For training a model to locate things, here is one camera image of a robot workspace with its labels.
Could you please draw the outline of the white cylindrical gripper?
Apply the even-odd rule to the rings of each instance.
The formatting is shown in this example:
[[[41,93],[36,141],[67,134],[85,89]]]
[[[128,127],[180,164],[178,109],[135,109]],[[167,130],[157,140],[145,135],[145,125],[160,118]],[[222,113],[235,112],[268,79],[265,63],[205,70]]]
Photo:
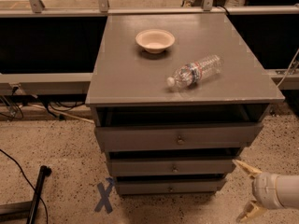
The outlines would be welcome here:
[[[262,216],[267,209],[280,209],[282,207],[277,195],[277,174],[262,173],[256,167],[247,163],[234,160],[238,166],[252,182],[252,193],[258,201],[248,201],[241,214],[237,217],[237,223],[246,223],[256,217]]]

